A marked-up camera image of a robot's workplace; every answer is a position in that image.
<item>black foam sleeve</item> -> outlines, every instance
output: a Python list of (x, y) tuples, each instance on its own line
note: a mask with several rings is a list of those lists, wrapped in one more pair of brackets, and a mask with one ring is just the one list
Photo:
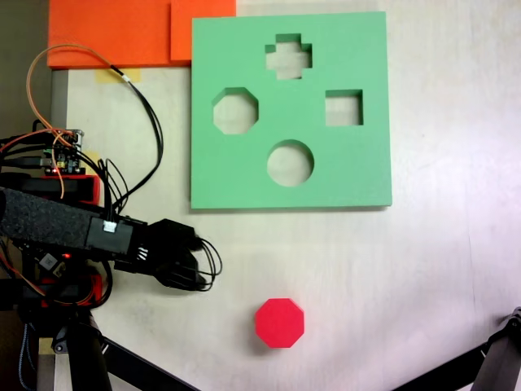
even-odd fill
[(35, 195), (0, 187), (0, 232), (9, 239), (22, 239), (69, 248), (85, 248), (94, 212), (73, 208)]

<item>red foam block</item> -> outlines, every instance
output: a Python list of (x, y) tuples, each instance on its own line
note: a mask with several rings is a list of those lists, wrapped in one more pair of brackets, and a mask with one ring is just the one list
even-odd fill
[(304, 311), (292, 299), (269, 299), (255, 314), (255, 332), (270, 348), (291, 348), (304, 334)]

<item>circuit board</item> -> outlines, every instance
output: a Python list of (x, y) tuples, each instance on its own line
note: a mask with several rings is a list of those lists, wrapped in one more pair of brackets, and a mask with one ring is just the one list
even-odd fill
[[(72, 130), (72, 134), (64, 134), (63, 139), (73, 145), (77, 150), (81, 150), (81, 139), (83, 131)], [(55, 164), (52, 163), (52, 148), (43, 151), (45, 158), (51, 160), (50, 167), (45, 169), (45, 175), (56, 176), (58, 171), (62, 175), (84, 175), (85, 168), (81, 167), (78, 156), (70, 152), (70, 148), (63, 147), (61, 144), (55, 146)]]

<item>orange wire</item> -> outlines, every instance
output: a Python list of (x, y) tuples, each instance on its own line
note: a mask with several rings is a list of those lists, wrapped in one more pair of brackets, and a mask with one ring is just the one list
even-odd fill
[[(16, 275), (18, 275), (20, 278), (22, 278), (32, 289), (34, 289), (34, 291), (36, 291), (40, 296), (43, 296), (45, 297), (46, 296), (46, 293), (43, 292), (42, 289), (40, 289), (37, 285), (35, 285), (34, 283), (32, 283), (31, 281), (29, 281), (27, 278), (25, 278), (14, 266), (11, 266), (9, 264), (9, 262), (7, 262), (6, 258), (3, 257), (2, 255), (0, 255), (0, 261), (2, 261), (2, 263), (10, 270), (12, 271), (13, 273), (15, 273)], [(65, 301), (59, 301), (59, 300), (54, 300), (56, 301), (57, 303), (60, 303), (62, 305), (73, 305), (73, 304), (76, 304), (76, 305), (81, 305), (81, 304), (84, 304), (86, 303), (87, 301), (90, 300), (90, 298), (94, 295), (94, 278), (91, 276), (90, 277), (90, 281), (92, 282), (92, 286), (93, 288), (90, 290), (90, 293), (89, 295), (85, 298), (85, 299), (81, 299), (80, 301), (78, 301), (77, 303), (67, 303)]]
[(65, 185), (63, 184), (62, 173), (59, 171), (59, 167), (56, 164), (56, 156), (55, 156), (55, 144), (58, 141), (58, 137), (59, 137), (59, 134), (55, 137), (55, 141), (53, 141), (53, 143), (52, 143), (51, 157), (52, 157), (52, 165), (56, 168), (56, 173), (58, 174), (59, 185), (62, 188), (62, 193), (59, 196), (59, 198), (62, 200), (63, 194), (65, 193)]
[(45, 132), (55, 132), (56, 134), (56, 138), (55, 138), (55, 141), (52, 143), (52, 164), (53, 166), (56, 168), (56, 173), (58, 174), (58, 178), (59, 178), (59, 185), (61, 186), (61, 189), (62, 189), (62, 192), (61, 192), (61, 196), (60, 196), (60, 199), (63, 199), (63, 195), (65, 194), (65, 185), (63, 184), (63, 178), (62, 178), (62, 174), (60, 173), (59, 171), (59, 168), (58, 166), (56, 165), (56, 159), (55, 159), (55, 144), (56, 144), (56, 141), (58, 141), (58, 139), (61, 139), (62, 143), (64, 145), (67, 145), (68, 147), (71, 147), (71, 144), (68, 143), (67, 141), (65, 141), (62, 137), (62, 134), (64, 133), (67, 133), (67, 134), (72, 134), (72, 132), (70, 130), (59, 130), (59, 129), (41, 129), (41, 130), (37, 130), (35, 132), (32, 132), (32, 133), (27, 133), (27, 134), (22, 134), (21, 136), (15, 138), (14, 140), (11, 140), (9, 143), (6, 143), (3, 147), (0, 148), (0, 153), (2, 153), (6, 148), (8, 148), (9, 146), (11, 146), (12, 144), (20, 141), (21, 139), (23, 138), (27, 138), (27, 137), (30, 137), (34, 134), (41, 134), (41, 133), (45, 133)]
[(0, 256), (0, 260), (2, 260), (2, 263), (7, 267), (7, 269), (9, 269), (10, 271), (12, 271), (13, 273), (15, 273), (16, 275), (18, 275), (19, 277), (21, 277), (22, 279), (25, 280), (25, 282), (31, 286), (32, 289), (34, 289), (36, 292), (38, 292), (39, 295), (41, 296), (45, 296), (46, 293), (43, 292), (39, 287), (37, 287), (35, 284), (33, 284), (31, 281), (29, 281), (28, 279), (26, 279), (14, 266), (11, 266), (9, 264), (9, 262), (7, 262), (7, 260), (3, 257), (3, 256)]
[(107, 64), (108, 67), (111, 67), (111, 63), (108, 61), (108, 59), (106, 59), (105, 57), (103, 57), (102, 55), (100, 55), (97, 51), (95, 51), (94, 49), (91, 49), (89, 48), (88, 46), (84, 46), (84, 45), (79, 45), (79, 44), (76, 44), (76, 43), (60, 43), (58, 45), (53, 45), (53, 46), (49, 46), (47, 47), (45, 50), (43, 50), (42, 52), (40, 52), (40, 54), (38, 54), (36, 56), (36, 58), (33, 60), (33, 62), (31, 63), (31, 66), (29, 67), (29, 70), (27, 72), (27, 80), (25, 82), (25, 89), (27, 91), (27, 98), (28, 98), (28, 101), (29, 101), (29, 105), (31, 106), (31, 109), (33, 110), (34, 112), (34, 115), (42, 122), (42, 124), (46, 127), (46, 128), (50, 128), (50, 129), (54, 129), (53, 126), (50, 124), (50, 122), (48, 120), (46, 120), (44, 118), (44, 116), (38, 111), (37, 107), (36, 107), (36, 104), (34, 104), (34, 100), (33, 100), (33, 93), (31, 91), (31, 78), (33, 76), (33, 72), (34, 72), (34, 68), (36, 67), (36, 64), (37, 62), (40, 60), (41, 57), (43, 57), (46, 53), (48, 53), (49, 51), (53, 51), (54, 49), (58, 49), (60, 47), (76, 47), (77, 49), (82, 49), (84, 51), (88, 51), (90, 52), (91, 54), (95, 55), (96, 57), (98, 57), (99, 59), (101, 59), (105, 64)]

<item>square hole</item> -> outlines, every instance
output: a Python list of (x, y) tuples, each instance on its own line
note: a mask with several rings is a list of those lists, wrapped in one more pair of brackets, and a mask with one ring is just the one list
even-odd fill
[(326, 126), (364, 125), (361, 90), (326, 91)]

